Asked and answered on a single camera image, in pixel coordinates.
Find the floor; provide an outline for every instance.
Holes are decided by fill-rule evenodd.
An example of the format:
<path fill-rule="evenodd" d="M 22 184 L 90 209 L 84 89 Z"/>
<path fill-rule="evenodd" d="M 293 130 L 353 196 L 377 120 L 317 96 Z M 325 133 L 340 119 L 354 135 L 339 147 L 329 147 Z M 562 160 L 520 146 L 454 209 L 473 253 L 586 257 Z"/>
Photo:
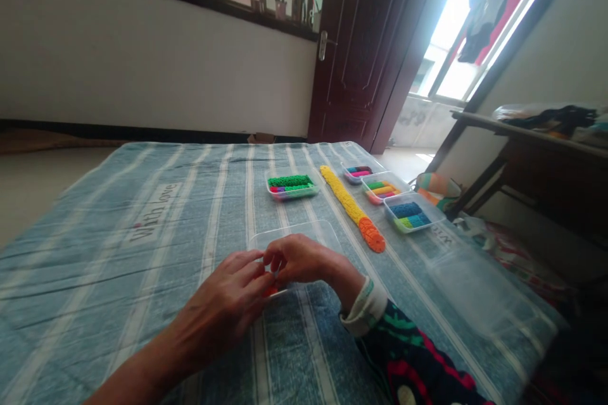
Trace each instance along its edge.
<path fill-rule="evenodd" d="M 115 149 L 60 149 L 0 156 L 0 249 L 38 220 L 55 199 Z M 424 172 L 434 149 L 391 147 L 376 159 L 409 182 Z"/>
<path fill-rule="evenodd" d="M 415 179 L 426 171 L 433 160 L 436 149 L 415 149 L 411 147 L 387 147 L 382 155 L 374 157 L 386 169 L 394 172 L 404 181 Z"/>

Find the tile floor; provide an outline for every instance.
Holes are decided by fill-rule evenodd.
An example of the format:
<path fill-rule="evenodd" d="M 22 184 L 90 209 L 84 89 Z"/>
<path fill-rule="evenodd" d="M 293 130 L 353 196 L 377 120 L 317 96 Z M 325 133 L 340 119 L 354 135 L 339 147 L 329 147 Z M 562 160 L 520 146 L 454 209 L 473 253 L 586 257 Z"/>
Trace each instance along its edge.
<path fill-rule="evenodd" d="M 387 147 L 382 155 L 374 155 L 374 157 L 386 169 L 409 182 L 415 179 L 418 174 L 426 171 L 436 151 L 435 149 L 411 147 Z"/>

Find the door handle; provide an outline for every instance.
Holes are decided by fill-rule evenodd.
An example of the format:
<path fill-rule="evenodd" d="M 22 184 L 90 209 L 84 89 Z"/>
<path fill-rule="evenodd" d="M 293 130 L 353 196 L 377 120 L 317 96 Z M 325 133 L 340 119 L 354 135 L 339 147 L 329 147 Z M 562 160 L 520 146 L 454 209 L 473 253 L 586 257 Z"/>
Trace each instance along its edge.
<path fill-rule="evenodd" d="M 321 32 L 321 34 L 319 35 L 319 61 L 324 61 L 325 60 L 325 50 L 327 49 L 327 43 L 330 44 L 338 44 L 335 41 L 332 41 L 330 39 L 327 39 L 327 32 L 325 30 L 323 30 Z"/>

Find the blue striped tablecloth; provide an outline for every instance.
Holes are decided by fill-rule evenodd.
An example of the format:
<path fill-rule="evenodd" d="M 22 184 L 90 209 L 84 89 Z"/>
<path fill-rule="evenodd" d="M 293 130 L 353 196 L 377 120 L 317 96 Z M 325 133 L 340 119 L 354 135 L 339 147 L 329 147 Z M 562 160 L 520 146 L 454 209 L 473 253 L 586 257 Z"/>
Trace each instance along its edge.
<path fill-rule="evenodd" d="M 503 271 L 540 317 L 525 330 L 483 339 L 424 267 L 425 254 L 470 245 L 448 222 L 400 235 L 360 187 L 347 185 L 386 238 L 386 251 L 376 254 L 329 187 L 284 204 L 265 188 L 272 167 L 331 165 L 337 173 L 341 161 L 364 158 L 352 142 L 121 147 L 0 254 L 0 402 L 80 403 L 171 321 L 230 252 L 256 233 L 311 220 L 331 223 L 356 267 L 482 394 L 516 402 L 564 324 L 550 306 Z M 240 345 L 165 402 L 384 403 L 338 311 L 324 283 L 277 298 Z"/>

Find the wall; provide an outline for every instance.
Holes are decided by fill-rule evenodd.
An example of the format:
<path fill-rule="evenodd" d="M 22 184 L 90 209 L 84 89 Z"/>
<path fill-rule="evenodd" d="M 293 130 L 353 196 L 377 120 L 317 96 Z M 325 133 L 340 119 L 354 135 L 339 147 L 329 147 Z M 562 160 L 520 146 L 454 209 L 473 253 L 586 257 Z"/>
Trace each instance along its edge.
<path fill-rule="evenodd" d="M 307 134 L 314 42 L 176 0 L 0 4 L 0 118 Z"/>
<path fill-rule="evenodd" d="M 608 104 L 608 9 L 603 5 L 605 0 L 554 0 L 478 113 L 490 115 L 514 103 Z M 486 130 L 467 128 L 438 171 L 471 185 L 504 144 L 504 138 Z M 573 281 L 608 271 L 603 252 L 502 194 L 479 214 L 512 227 Z"/>

